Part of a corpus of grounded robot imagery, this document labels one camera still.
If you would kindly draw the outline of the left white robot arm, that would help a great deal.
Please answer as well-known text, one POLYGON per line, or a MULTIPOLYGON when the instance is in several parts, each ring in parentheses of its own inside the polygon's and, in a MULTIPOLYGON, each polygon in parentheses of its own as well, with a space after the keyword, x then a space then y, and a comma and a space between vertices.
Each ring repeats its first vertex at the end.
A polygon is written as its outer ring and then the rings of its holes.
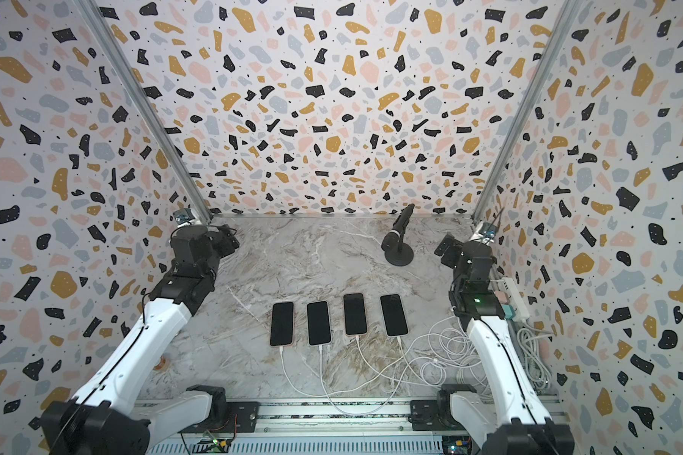
POLYGON ((214 291, 221 259, 239 242, 226 225, 184 225, 171 235, 174 259, 142 303, 142 316, 99 371, 40 425, 52 454, 144 454, 165 439, 229 412, 223 388, 197 385, 150 411, 136 411, 143 384, 176 335, 214 291))

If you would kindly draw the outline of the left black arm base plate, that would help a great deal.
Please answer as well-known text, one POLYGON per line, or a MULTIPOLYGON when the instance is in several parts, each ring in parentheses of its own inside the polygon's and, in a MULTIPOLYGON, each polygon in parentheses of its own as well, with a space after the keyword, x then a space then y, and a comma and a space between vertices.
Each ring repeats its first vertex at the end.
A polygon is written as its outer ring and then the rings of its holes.
POLYGON ((254 433, 260 403, 255 401, 231 401, 226 405, 217 432, 254 433))

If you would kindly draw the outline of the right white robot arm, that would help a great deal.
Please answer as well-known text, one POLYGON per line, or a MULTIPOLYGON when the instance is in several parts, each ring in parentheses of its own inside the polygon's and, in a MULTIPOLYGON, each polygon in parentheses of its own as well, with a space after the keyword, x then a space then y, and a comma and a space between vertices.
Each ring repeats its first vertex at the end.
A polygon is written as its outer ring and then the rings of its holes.
POLYGON ((527 378, 505 311, 491 290, 493 251, 480 240, 444 236, 434 254, 453 271, 449 300, 488 380, 493 406, 463 387, 444 387, 446 418, 462 426, 481 454, 572 454, 575 440, 557 424, 527 378))

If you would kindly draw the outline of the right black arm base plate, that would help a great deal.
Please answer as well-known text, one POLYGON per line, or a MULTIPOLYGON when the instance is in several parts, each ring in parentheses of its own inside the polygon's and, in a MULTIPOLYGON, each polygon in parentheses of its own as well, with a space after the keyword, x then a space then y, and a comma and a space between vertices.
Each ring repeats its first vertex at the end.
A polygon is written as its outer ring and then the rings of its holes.
POLYGON ((442 419, 436 400, 412 400, 408 422, 413 431, 442 431, 450 428, 442 419))

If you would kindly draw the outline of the phone pink case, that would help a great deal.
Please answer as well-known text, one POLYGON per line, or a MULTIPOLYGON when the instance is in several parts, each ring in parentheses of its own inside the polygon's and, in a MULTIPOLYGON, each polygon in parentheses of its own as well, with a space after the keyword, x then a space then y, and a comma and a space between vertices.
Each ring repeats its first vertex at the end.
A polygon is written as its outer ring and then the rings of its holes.
POLYGON ((359 336, 368 331, 364 295, 361 293, 343 296, 343 314, 345 314, 345 333, 359 336))
POLYGON ((272 306, 271 335, 269 336, 271 347, 292 345, 294 340, 294 319, 294 303, 291 301, 275 303, 272 306))

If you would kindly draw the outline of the black phone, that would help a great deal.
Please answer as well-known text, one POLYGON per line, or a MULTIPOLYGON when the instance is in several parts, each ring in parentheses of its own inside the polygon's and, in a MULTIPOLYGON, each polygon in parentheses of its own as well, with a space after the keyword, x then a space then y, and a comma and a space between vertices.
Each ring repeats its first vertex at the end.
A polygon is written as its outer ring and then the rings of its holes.
POLYGON ((381 296, 381 310, 388 337, 400 337, 409 333, 402 301, 398 294, 381 296))

